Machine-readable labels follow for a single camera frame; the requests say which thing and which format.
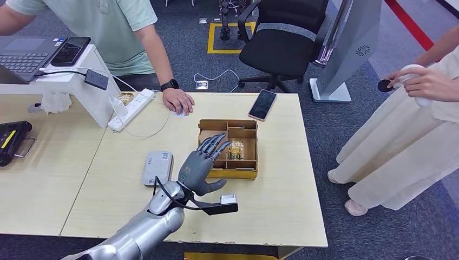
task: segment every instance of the beige dress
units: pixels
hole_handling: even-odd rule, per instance
[[[459,47],[430,67],[459,77]],[[355,182],[349,197],[370,209],[398,210],[459,168],[459,103],[418,106],[396,90],[346,143],[330,175]]]

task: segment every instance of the cardboard box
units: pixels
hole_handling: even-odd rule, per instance
[[[258,174],[257,122],[255,120],[217,120],[202,119],[199,121],[198,145],[213,135],[226,133],[220,143],[227,140],[244,144],[242,160],[228,160],[226,148],[219,155],[208,178],[255,179]]]

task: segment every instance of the robotic thumb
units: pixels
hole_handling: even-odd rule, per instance
[[[226,184],[226,179],[220,179],[218,180],[216,183],[209,183],[207,184],[207,193],[211,193],[211,192],[214,192],[214,191],[217,191],[221,188],[223,188],[223,186]]]

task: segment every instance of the person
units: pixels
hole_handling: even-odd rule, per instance
[[[458,45],[459,34],[449,34],[422,64],[449,50],[441,61],[399,71],[389,88],[401,76],[419,77],[404,81],[338,154],[339,166],[327,175],[333,183],[356,183],[344,204],[349,214],[362,216],[378,205],[398,210],[459,168]],[[420,107],[414,97],[433,100],[432,105]]]
[[[45,9],[73,33],[91,37],[113,75],[137,90],[161,87],[170,110],[193,112],[193,98],[174,80],[149,0],[6,0],[0,7],[0,35],[18,32]],[[117,83],[121,90],[131,90]]]
[[[428,67],[433,63],[441,60],[446,54],[452,52],[459,46],[459,25],[453,27],[445,35],[443,35],[432,48],[424,52],[419,58],[414,61],[414,64]],[[386,78],[393,80],[400,71],[390,73]]]

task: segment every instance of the red stripe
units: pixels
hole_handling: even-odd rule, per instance
[[[400,19],[405,27],[410,31],[412,36],[424,48],[429,50],[433,45],[433,41],[421,30],[421,28],[411,19],[411,17],[403,10],[396,0],[385,0],[386,4],[392,9],[394,14]]]

